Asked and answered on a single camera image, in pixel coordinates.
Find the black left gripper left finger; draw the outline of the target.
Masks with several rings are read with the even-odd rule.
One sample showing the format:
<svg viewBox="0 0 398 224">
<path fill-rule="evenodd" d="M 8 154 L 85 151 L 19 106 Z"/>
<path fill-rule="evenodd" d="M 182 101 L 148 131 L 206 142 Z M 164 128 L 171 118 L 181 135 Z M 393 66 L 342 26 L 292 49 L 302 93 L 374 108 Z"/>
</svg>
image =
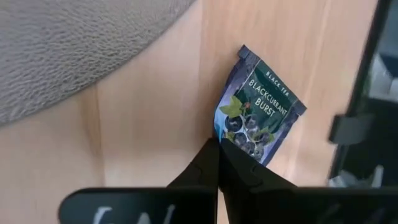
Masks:
<svg viewBox="0 0 398 224">
<path fill-rule="evenodd" d="M 63 199 L 63 224 L 216 223 L 219 142 L 208 139 L 185 170 L 166 187 L 77 190 Z"/>
</svg>

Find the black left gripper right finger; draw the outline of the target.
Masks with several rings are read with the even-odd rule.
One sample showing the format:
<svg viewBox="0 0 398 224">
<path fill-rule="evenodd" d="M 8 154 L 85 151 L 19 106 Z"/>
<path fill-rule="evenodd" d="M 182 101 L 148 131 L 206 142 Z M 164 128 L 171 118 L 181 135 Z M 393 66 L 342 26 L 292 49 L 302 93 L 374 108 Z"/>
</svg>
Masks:
<svg viewBox="0 0 398 224">
<path fill-rule="evenodd" d="M 298 187 L 227 139 L 220 190 L 230 223 L 397 223 L 397 189 Z"/>
</svg>

